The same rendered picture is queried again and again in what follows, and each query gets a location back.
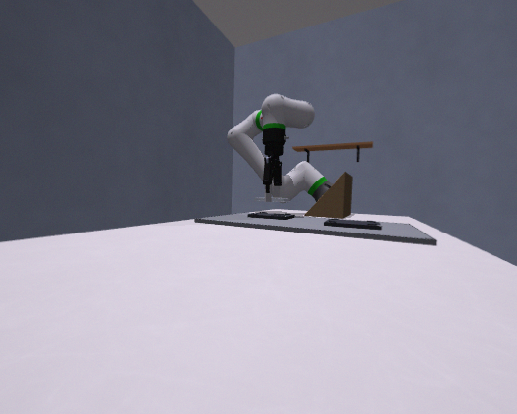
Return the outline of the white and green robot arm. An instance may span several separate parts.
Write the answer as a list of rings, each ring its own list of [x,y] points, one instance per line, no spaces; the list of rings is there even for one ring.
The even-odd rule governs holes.
[[[289,139],[285,135],[285,126],[304,129],[312,124],[314,117],[314,109],[308,102],[273,94],[264,100],[261,110],[253,112],[246,120],[230,129],[228,143],[263,180],[265,156],[253,138],[263,132],[264,145],[285,145]],[[291,200],[305,190],[317,202],[332,185],[313,166],[303,161],[287,175],[282,175],[280,198]]]

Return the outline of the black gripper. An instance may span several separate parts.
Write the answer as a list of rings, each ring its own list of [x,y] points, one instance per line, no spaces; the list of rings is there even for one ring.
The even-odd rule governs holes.
[[[284,147],[280,144],[265,145],[264,175],[265,184],[264,202],[272,202],[272,180],[274,180],[273,198],[280,198],[280,186],[282,186],[282,162],[279,156],[283,155]]]

